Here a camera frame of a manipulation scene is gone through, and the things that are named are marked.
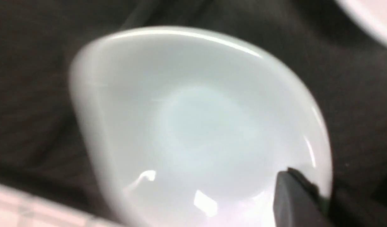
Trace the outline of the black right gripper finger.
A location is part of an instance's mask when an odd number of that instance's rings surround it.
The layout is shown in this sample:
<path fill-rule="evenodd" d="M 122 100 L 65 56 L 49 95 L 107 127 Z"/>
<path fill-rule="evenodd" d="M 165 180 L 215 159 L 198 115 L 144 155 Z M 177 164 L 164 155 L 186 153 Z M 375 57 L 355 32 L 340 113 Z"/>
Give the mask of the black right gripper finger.
<path fill-rule="evenodd" d="M 277 227 L 333 227 L 319 206 L 319 191 L 300 171 L 277 174 L 273 214 Z"/>

